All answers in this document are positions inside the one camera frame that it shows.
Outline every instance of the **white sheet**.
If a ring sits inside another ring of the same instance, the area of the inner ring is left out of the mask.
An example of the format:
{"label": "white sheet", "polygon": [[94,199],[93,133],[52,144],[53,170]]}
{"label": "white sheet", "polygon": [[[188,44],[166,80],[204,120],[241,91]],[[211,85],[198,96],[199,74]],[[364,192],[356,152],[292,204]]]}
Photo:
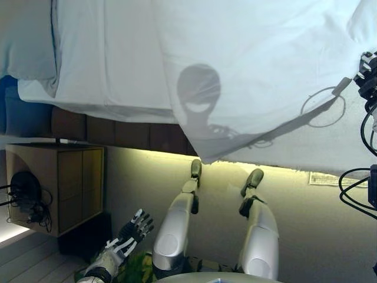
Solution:
{"label": "white sheet", "polygon": [[149,0],[58,1],[62,66],[55,98],[19,81],[25,101],[94,117],[176,123]]}
{"label": "white sheet", "polygon": [[[335,175],[356,167],[370,167],[376,163],[375,157],[360,138],[366,100],[359,97],[355,83],[346,88],[342,97],[344,100],[337,98],[223,159]],[[365,128],[368,141],[372,124],[371,118]]]}
{"label": "white sheet", "polygon": [[377,48],[374,0],[153,3],[174,115],[204,162],[327,102],[305,104]]}
{"label": "white sheet", "polygon": [[[176,123],[171,102],[191,143],[203,161],[209,162],[300,115],[308,95],[336,85],[345,75],[352,77],[358,69],[359,54],[377,46],[375,0],[152,3],[59,1],[62,69],[56,98],[45,94],[36,81],[19,81],[21,98],[106,119]],[[302,32],[299,42],[292,41],[295,32],[305,27],[310,33]],[[330,45],[320,41],[321,28]],[[270,37],[277,37],[289,48]],[[196,80],[196,90],[209,96],[186,101],[187,107],[201,112],[200,107],[206,109],[208,103],[216,102],[211,97],[216,97],[216,87],[220,86],[216,73],[221,78],[221,96],[208,123],[199,115],[187,124],[176,87],[181,71],[198,63],[211,68],[194,69],[183,86],[187,90]],[[200,84],[203,77],[212,82],[210,88]],[[320,93],[303,112],[330,98],[330,91]],[[331,127],[305,126],[307,118],[303,116],[293,122],[295,126],[283,126],[267,136],[272,146],[261,148],[266,143],[258,141],[251,149],[245,147],[224,158],[323,172],[369,166],[372,158],[360,143],[358,132],[364,101],[355,88],[345,99],[345,116]],[[322,115],[333,120],[339,114],[339,103]],[[200,125],[204,125],[204,134],[198,130]]]}

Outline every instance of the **power cord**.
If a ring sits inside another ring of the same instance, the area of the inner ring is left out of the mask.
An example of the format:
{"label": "power cord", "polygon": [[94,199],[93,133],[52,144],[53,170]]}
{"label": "power cord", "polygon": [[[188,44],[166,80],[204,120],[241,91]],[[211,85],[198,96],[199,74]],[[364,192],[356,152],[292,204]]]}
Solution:
{"label": "power cord", "polygon": [[[32,210],[33,212],[29,214],[29,219],[16,220],[16,222],[26,222],[26,223],[35,222],[35,223],[38,223],[40,227],[44,227],[46,231],[50,233],[51,228],[52,228],[52,219],[51,219],[51,214],[49,212],[48,206],[52,203],[53,197],[49,190],[46,190],[44,188],[42,188],[42,190],[47,192],[47,194],[49,195],[49,202],[47,204],[45,204],[41,200],[39,202],[36,202],[28,198],[15,198],[14,196],[12,196],[10,206],[12,206],[13,208],[22,207],[26,205],[30,206],[30,210]],[[39,217],[40,220],[33,221],[32,219],[30,219],[32,215],[37,215],[37,217]],[[11,217],[8,217],[6,221],[8,223],[11,223]]]}
{"label": "power cord", "polygon": [[[371,134],[371,139],[370,139],[370,143],[368,143],[366,141],[366,138],[365,138],[365,125],[366,125],[366,122],[368,121],[368,119],[370,118],[370,116],[372,115],[372,113],[377,109],[377,103],[375,103],[370,109],[369,111],[367,112],[367,114],[365,115],[364,119],[363,119],[363,122],[361,123],[361,126],[360,126],[360,136],[361,136],[361,140],[363,142],[363,144],[365,145],[365,147],[374,155],[377,157],[377,151],[373,148],[373,137],[374,137],[374,131],[372,131],[372,134]],[[377,215],[373,214],[373,213],[370,213],[368,212],[367,210],[365,209],[369,209],[369,210],[372,210],[372,211],[377,211],[377,208],[374,208],[373,206],[369,206],[369,205],[365,205],[363,203],[360,203],[358,202],[357,200],[355,200],[354,198],[350,197],[347,192],[350,191],[351,189],[353,189],[354,187],[356,187],[357,185],[363,183],[363,182],[366,182],[366,181],[369,181],[370,180],[370,177],[366,177],[360,181],[357,181],[356,183],[348,186],[346,189],[343,188],[343,185],[342,185],[342,181],[344,179],[344,177],[352,172],[356,172],[356,171],[368,171],[370,172],[370,168],[355,168],[355,169],[351,169],[351,170],[348,170],[347,172],[343,173],[340,178],[339,178],[339,189],[340,189],[340,200],[347,204],[348,206],[372,217],[373,219],[376,219],[377,220]]]}
{"label": "power cord", "polygon": [[377,109],[377,103],[372,106],[372,108],[368,111],[368,113],[365,115],[363,122],[361,123],[360,126],[360,135],[361,135],[361,140],[363,144],[366,146],[366,148],[374,155],[377,156],[377,151],[373,148],[372,144],[368,144],[368,142],[365,139],[365,124],[372,115],[372,113]]}

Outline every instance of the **wooden nightstand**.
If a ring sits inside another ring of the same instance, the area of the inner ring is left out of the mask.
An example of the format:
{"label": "wooden nightstand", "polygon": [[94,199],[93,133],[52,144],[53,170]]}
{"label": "wooden nightstand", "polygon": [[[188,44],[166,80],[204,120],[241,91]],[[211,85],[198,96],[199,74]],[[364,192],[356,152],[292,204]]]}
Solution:
{"label": "wooden nightstand", "polygon": [[[17,172],[33,173],[42,187],[42,201],[50,203],[52,236],[60,236],[103,210],[104,148],[74,144],[9,144],[6,173],[10,183]],[[9,207],[11,222],[46,232],[38,223],[26,223],[28,213]]]}

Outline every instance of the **black cable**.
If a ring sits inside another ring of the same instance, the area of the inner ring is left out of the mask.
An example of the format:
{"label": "black cable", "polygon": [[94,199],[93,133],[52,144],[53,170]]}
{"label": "black cable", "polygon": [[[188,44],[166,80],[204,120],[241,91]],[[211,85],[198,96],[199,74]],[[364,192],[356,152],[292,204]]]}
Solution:
{"label": "black cable", "polygon": [[10,205],[11,203],[14,203],[15,201],[14,200],[10,200],[8,202],[2,202],[0,203],[0,206],[3,206],[3,205]]}
{"label": "black cable", "polygon": [[341,191],[339,197],[342,198],[343,195],[344,195],[344,196],[346,196],[351,202],[353,202],[353,203],[355,203],[355,204],[357,204],[357,205],[359,205],[359,206],[361,206],[361,207],[363,207],[363,208],[367,208],[367,209],[370,209],[370,210],[374,210],[374,211],[376,211],[376,210],[377,210],[376,208],[374,208],[374,207],[372,207],[372,206],[364,205],[363,203],[358,202],[357,200],[353,199],[352,197],[350,197],[350,196],[347,194],[347,192],[348,192],[349,190],[351,190],[352,188],[358,186],[359,184],[361,184],[361,183],[367,181],[367,180],[369,179],[369,177],[364,178],[362,182],[361,182],[361,181],[358,181],[358,182],[356,182],[356,183],[350,185],[350,186],[347,187],[346,189],[343,189],[343,184],[342,184],[343,178],[344,178],[346,175],[348,175],[349,173],[352,173],[352,172],[355,172],[355,171],[369,171],[369,170],[370,170],[369,168],[355,168],[355,169],[351,169],[351,170],[348,170],[347,172],[343,173],[343,174],[340,176],[340,178],[339,178],[339,189],[340,189],[340,191]]}
{"label": "black cable", "polygon": [[12,196],[11,198],[11,206],[13,208],[18,208],[20,206],[23,206],[23,205],[35,205],[35,201],[33,200],[30,200],[28,198],[15,198],[14,196]]}
{"label": "black cable", "polygon": [[52,193],[49,190],[46,190],[44,188],[42,188],[42,190],[44,190],[45,192],[49,194],[49,202],[46,204],[46,206],[49,206],[50,204],[52,204],[52,201],[54,200],[54,198],[52,197]]}
{"label": "black cable", "polygon": [[360,135],[361,135],[361,140],[363,144],[366,146],[366,148],[374,155],[377,156],[376,150],[373,149],[372,146],[368,144],[368,142],[365,139],[365,124],[368,121],[369,117],[371,114],[377,109],[377,103],[372,106],[372,108],[368,111],[368,113],[365,115],[363,122],[361,123],[360,126]]}
{"label": "black cable", "polygon": [[354,202],[355,204],[358,204],[358,205],[361,205],[361,206],[364,207],[364,208],[368,208],[368,209],[371,209],[371,210],[376,211],[375,208],[372,208],[371,206],[366,206],[366,205],[364,205],[363,203],[359,203],[359,202],[355,201],[353,198],[351,198],[349,195],[347,195],[347,192],[348,192],[349,190],[351,190],[351,189],[353,189],[354,187],[358,186],[359,184],[361,184],[361,183],[367,181],[367,180],[369,179],[369,177],[366,177],[366,178],[364,178],[364,179],[362,179],[362,180],[360,180],[360,181],[357,181],[356,183],[350,185],[350,186],[347,187],[346,189],[343,189],[343,187],[342,187],[342,180],[343,180],[343,178],[344,178],[346,175],[348,175],[348,174],[351,173],[351,172],[355,172],[355,171],[364,171],[364,170],[369,171],[370,169],[369,169],[369,168],[355,168],[355,169],[351,169],[351,170],[348,170],[347,172],[343,173],[343,175],[339,178],[339,188],[340,188],[340,190],[341,190],[341,193],[340,193],[339,197],[340,197],[340,200],[341,200],[343,203],[345,203],[346,205],[349,205],[350,207],[352,207],[352,208],[354,208],[354,209],[356,209],[356,210],[358,210],[358,211],[360,211],[360,212],[362,212],[362,213],[364,213],[364,214],[366,214],[366,215],[368,215],[368,216],[370,216],[370,217],[372,217],[372,218],[374,218],[374,219],[377,220],[377,216],[374,215],[373,213],[370,213],[370,212],[368,212],[368,211],[366,211],[366,210],[364,210],[364,209],[362,209],[362,208],[360,208],[360,207],[354,205],[353,203],[350,203],[350,202],[346,201],[346,200],[343,198],[344,196],[346,196],[349,200],[351,200],[351,201]]}
{"label": "black cable", "polygon": [[49,210],[45,210],[44,213],[46,213],[46,215],[44,216],[45,219],[38,222],[39,226],[40,227],[44,227],[46,228],[46,231],[47,233],[50,233],[51,232],[51,228],[52,228],[52,220],[51,220],[51,215],[49,214]]}
{"label": "black cable", "polygon": [[362,213],[364,213],[364,214],[366,214],[366,215],[368,215],[368,216],[370,216],[370,217],[372,217],[372,218],[374,218],[374,219],[377,220],[377,216],[376,216],[376,215],[374,215],[373,213],[370,213],[370,212],[368,212],[368,211],[366,211],[366,210],[364,210],[364,209],[361,209],[361,208],[359,208],[358,206],[356,206],[356,205],[354,205],[354,204],[352,204],[352,203],[350,203],[350,202],[347,202],[347,201],[343,198],[343,195],[341,195],[340,200],[341,200],[342,202],[344,202],[346,205],[349,205],[350,207],[352,207],[352,208],[354,208],[354,209],[356,209],[356,210],[358,210],[358,211],[360,211],[360,212],[362,212]]}
{"label": "black cable", "polygon": [[373,138],[375,137],[375,131],[372,130],[371,132],[371,139],[369,140],[369,145],[371,146],[371,148],[373,148],[373,150],[376,150],[373,146]]}
{"label": "black cable", "polygon": [[6,188],[8,188],[8,187],[13,187],[13,186],[15,186],[15,185],[5,185],[5,186],[0,186],[0,190],[2,190],[2,189],[6,189]]}

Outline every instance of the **humanoid robot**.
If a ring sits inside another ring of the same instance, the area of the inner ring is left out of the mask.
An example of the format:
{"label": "humanoid robot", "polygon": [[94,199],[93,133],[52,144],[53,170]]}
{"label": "humanoid robot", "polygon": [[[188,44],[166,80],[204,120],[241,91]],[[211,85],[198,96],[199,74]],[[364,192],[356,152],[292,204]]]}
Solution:
{"label": "humanoid robot", "polygon": [[[153,248],[153,268],[158,282],[276,282],[279,264],[279,233],[275,218],[267,203],[257,192],[263,179],[263,171],[256,169],[247,178],[241,190],[243,203],[239,209],[248,218],[247,234],[235,272],[185,271],[187,266],[187,234],[191,213],[197,213],[199,199],[201,162],[191,163],[191,178],[184,184],[180,194],[173,200],[157,234]],[[135,246],[152,229],[152,219],[139,210],[122,228],[119,236],[108,241],[96,262],[89,266],[80,283],[110,283],[117,275],[118,267],[127,259]]]}

